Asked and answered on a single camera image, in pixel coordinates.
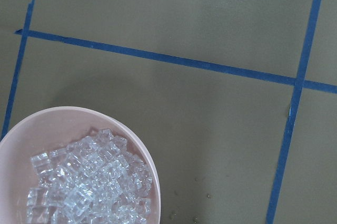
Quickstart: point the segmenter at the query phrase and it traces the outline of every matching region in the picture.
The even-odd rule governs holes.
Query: gray-green floor
[[[0,0],[1,125],[30,1]],[[296,77],[311,3],[36,0],[30,29]],[[307,80],[337,85],[336,12],[322,0]],[[264,223],[292,91],[29,37],[10,127],[53,106],[100,111],[151,153],[163,224]],[[274,223],[336,222],[336,104],[336,94],[303,90]]]

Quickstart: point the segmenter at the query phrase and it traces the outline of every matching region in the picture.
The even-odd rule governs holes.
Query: bowl
[[[93,130],[111,129],[128,139],[128,151],[138,154],[153,178],[148,224],[159,224],[161,198],[158,174],[142,141],[121,122],[85,108],[62,106],[36,112],[15,125],[0,142],[0,223],[25,223],[27,194],[38,185],[30,157],[62,148]]]

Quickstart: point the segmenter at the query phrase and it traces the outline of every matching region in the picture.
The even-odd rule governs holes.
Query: transparent bead
[[[108,216],[111,213],[112,199],[106,190],[96,191],[96,195],[91,207],[91,213],[95,216]]]
[[[144,217],[138,216],[136,218],[135,224],[146,224],[146,219]]]
[[[128,168],[128,162],[126,161],[125,157],[122,154],[118,155],[117,159],[125,169]]]
[[[137,212],[129,204],[120,206],[115,214],[122,223],[134,223],[137,218]]]
[[[63,165],[57,166],[51,176],[53,186],[58,186],[59,188],[69,183],[71,180],[71,173],[68,168]]]
[[[132,182],[136,185],[136,190],[139,190],[142,187],[142,181],[140,180],[139,174],[132,174]]]
[[[113,138],[113,134],[110,129],[103,129],[99,130],[98,134],[96,135],[95,141],[98,145],[101,147],[106,145],[108,142],[110,142]]]
[[[68,155],[67,148],[56,149],[49,152],[49,159],[51,161],[52,167],[56,168],[60,163],[62,163]]]
[[[79,184],[85,184],[88,185],[89,179],[88,177],[83,173],[83,168],[81,168],[76,175],[72,177],[75,181],[75,185],[78,186]]]
[[[132,161],[133,161],[133,155],[130,152],[123,152],[123,156],[125,158],[125,160],[128,162],[129,166],[132,165]]]
[[[143,217],[151,213],[151,199],[139,199],[136,206],[136,211]]]
[[[46,192],[46,204],[52,207],[62,207],[66,197],[64,188],[50,187]]]
[[[74,151],[74,149],[78,149],[78,141],[73,141],[69,143],[66,148],[68,153]]]
[[[122,136],[115,136],[113,142],[120,149],[121,152],[126,152],[127,139]]]
[[[31,163],[38,176],[38,184],[43,187],[49,187],[49,177],[52,171],[51,161],[47,153],[42,153],[31,157]]]
[[[81,162],[73,153],[69,153],[62,165],[67,168],[69,173],[76,174],[81,167]]]
[[[137,190],[137,194],[140,197],[148,197],[151,191],[151,184],[145,183],[139,190]]]
[[[94,217],[90,224],[112,224],[115,222],[112,222],[108,216],[96,216]]]
[[[106,179],[105,174],[100,172],[88,178],[87,182],[88,182],[88,186],[91,186],[91,188],[93,188],[94,191],[99,191],[102,188],[106,187],[108,180]]]
[[[131,179],[128,179],[128,177],[120,177],[118,178],[118,183],[120,184],[123,191],[135,191],[136,185],[132,182]]]
[[[101,157],[96,152],[93,152],[87,156],[86,161],[83,163],[83,173],[87,177],[90,177],[94,175],[95,172],[103,166],[103,164],[104,161],[101,159]]]
[[[27,207],[27,224],[48,224],[51,215],[50,208],[45,206],[29,206]]]
[[[69,219],[71,224],[80,224],[80,223],[82,223],[82,221],[86,221],[85,217],[88,213],[83,212],[80,216],[77,216],[76,214],[74,214],[72,212],[65,211],[64,214]]]
[[[108,142],[104,148],[111,154],[111,155],[118,155],[121,151],[120,149],[112,142]]]
[[[51,217],[51,224],[71,224],[71,222],[61,210],[57,209]]]
[[[133,192],[130,191],[125,191],[121,196],[120,196],[120,201],[121,204],[131,204],[135,199],[137,195]]]
[[[98,148],[98,145],[92,137],[87,136],[79,141],[78,148],[83,152],[83,156],[88,156]]]
[[[111,180],[116,180],[117,178],[119,178],[122,175],[122,172],[120,169],[118,169],[114,163],[109,163],[108,165],[106,165],[102,171],[105,173],[105,175],[107,176],[107,180],[111,181]]]
[[[27,206],[46,205],[46,188],[30,188],[27,197]]]
[[[114,158],[113,155],[109,151],[107,151],[105,148],[97,149],[97,154],[104,161],[104,164],[108,164]]]
[[[141,180],[145,180],[147,178],[152,179],[151,174],[150,174],[150,170],[149,170],[147,165],[140,166],[139,168],[136,169],[136,172],[140,176]]]
[[[106,189],[110,198],[113,200],[123,193],[123,190],[117,180],[112,180],[111,182],[107,183]]]
[[[135,167],[142,167],[144,165],[144,161],[137,154],[132,156],[132,162]]]
[[[87,186],[80,184],[69,193],[64,200],[64,210],[67,216],[74,215],[80,217],[93,201],[93,191]]]
[[[88,213],[78,224],[92,224],[94,218],[95,216],[93,214]]]
[[[122,165],[119,159],[114,158],[111,162],[110,165],[116,168],[122,175],[126,175],[127,169]]]

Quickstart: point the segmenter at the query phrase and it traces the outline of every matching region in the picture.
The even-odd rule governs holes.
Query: square grid
[[[306,89],[312,89],[312,90],[318,90],[318,91],[337,94],[337,86],[305,80],[305,74],[306,74],[306,69],[307,69],[308,62],[309,62],[309,56],[310,56],[311,46],[313,43],[314,32],[315,32],[317,19],[318,19],[321,0],[313,0],[312,2],[308,26],[306,29],[302,54],[300,57],[300,62],[299,62],[298,72],[297,72],[296,77],[288,77],[288,76],[265,73],[265,72],[255,71],[255,70],[242,69],[238,67],[226,66],[222,64],[193,60],[193,59],[182,58],[182,57],[176,57],[176,56],[171,56],[167,54],[148,52],[148,51],[129,48],[125,46],[117,46],[117,45],[112,45],[112,44],[99,43],[99,42],[94,42],[94,41],[89,41],[89,40],[78,39],[78,38],[72,38],[72,37],[65,38],[65,37],[52,34],[52,33],[44,33],[44,32],[30,30],[29,26],[30,26],[31,19],[32,19],[34,3],[35,3],[35,0],[32,0],[31,3],[28,5],[23,29],[18,30],[16,32],[16,34],[21,35],[21,44],[19,47],[18,58],[17,58],[16,66],[15,66],[12,86],[11,86],[11,90],[9,93],[7,110],[6,110],[3,129],[2,129],[2,138],[5,136],[9,128],[16,88],[18,84],[18,75],[20,73],[22,60],[24,58],[28,37],[34,37],[34,38],[38,38],[40,40],[46,40],[46,41],[60,41],[65,44],[79,46],[79,47],[93,48],[96,50],[102,50],[106,52],[114,52],[114,53],[119,53],[119,54],[124,54],[124,55],[131,55],[134,57],[155,60],[155,61],[159,61],[162,63],[178,64],[182,66],[188,66],[188,67],[203,69],[207,71],[238,75],[242,77],[249,77],[253,79],[264,80],[264,81],[269,81],[273,83],[293,86],[293,94],[292,94],[292,98],[290,102],[291,105],[289,109],[289,116],[286,121],[285,129],[284,129],[283,141],[281,144],[281,150],[280,150],[278,165],[277,165],[276,174],[274,178],[274,184],[272,187],[270,200],[269,200],[269,206],[268,206],[268,210],[266,214],[266,223],[268,224],[273,223],[275,213],[276,213],[277,202],[278,202],[279,194],[281,190],[281,184],[282,184],[282,179],[284,175],[285,165],[286,165],[290,143],[292,139],[292,133],[294,129],[296,115],[297,115],[299,104],[300,104],[302,89],[306,88]]]

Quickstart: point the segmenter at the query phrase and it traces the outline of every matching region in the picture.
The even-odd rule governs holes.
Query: blue tape
[[[308,26],[306,29],[305,39],[303,43],[301,59],[300,59],[299,67],[298,67],[298,73],[297,73],[297,77],[295,80],[293,95],[291,98],[291,104],[290,104],[291,108],[290,108],[288,120],[285,125],[285,129],[284,129],[284,135],[283,135],[283,141],[282,141],[282,146],[281,146],[280,155],[279,155],[279,161],[277,164],[273,188],[272,188],[271,195],[270,195],[269,206],[268,206],[267,215],[266,215],[267,224],[273,223],[275,213],[276,213],[277,202],[279,200],[285,165],[286,165],[286,161],[288,158],[289,147],[290,147],[293,129],[295,125],[296,115],[297,115],[299,104],[300,104],[306,68],[309,62],[310,51],[311,51],[311,46],[312,46],[312,42],[314,38],[320,5],[321,5],[321,0],[312,1]]]
[[[18,30],[15,33],[22,34],[22,30]],[[238,67],[225,66],[225,65],[192,60],[192,59],[176,57],[176,56],[171,56],[171,55],[166,55],[166,54],[159,54],[159,53],[154,53],[154,52],[137,50],[137,49],[128,48],[128,47],[81,40],[79,38],[62,37],[62,36],[55,35],[55,34],[43,33],[43,32],[37,32],[37,31],[29,31],[28,35],[30,37],[40,38],[40,39],[48,40],[48,41],[59,41],[59,42],[63,42],[63,43],[70,44],[70,45],[89,47],[89,48],[98,49],[98,50],[131,55],[131,56],[155,60],[155,61],[184,65],[188,67],[195,67],[197,69],[204,69],[204,70],[227,73],[227,74],[232,74],[232,75],[239,75],[239,76],[244,76],[244,77],[249,77],[253,79],[274,82],[274,83],[294,85],[294,82],[295,82],[295,79],[292,77],[264,73],[264,72],[254,71],[254,70],[241,69]]]
[[[337,86],[326,84],[326,83],[318,83],[313,81],[304,81],[303,87],[306,89],[312,89],[317,91],[324,91],[337,94]]]
[[[13,75],[13,79],[12,79],[11,90],[9,92],[8,103],[7,103],[6,113],[5,113],[5,120],[4,120],[4,124],[3,124],[3,127],[2,127],[1,139],[0,140],[2,140],[2,138],[7,134],[8,128],[9,128],[9,122],[11,120],[12,109],[13,109],[13,104],[14,104],[14,99],[15,99],[16,88],[17,88],[17,81],[19,79],[22,60],[23,60],[23,56],[24,56],[24,53],[25,53],[26,43],[27,43],[27,39],[28,39],[28,31],[29,31],[29,26],[31,24],[31,20],[32,20],[34,4],[35,4],[35,0],[32,0],[28,4],[25,24],[24,24],[23,30],[22,30],[21,42],[20,42],[19,52],[18,52],[18,55],[17,55],[14,75]]]

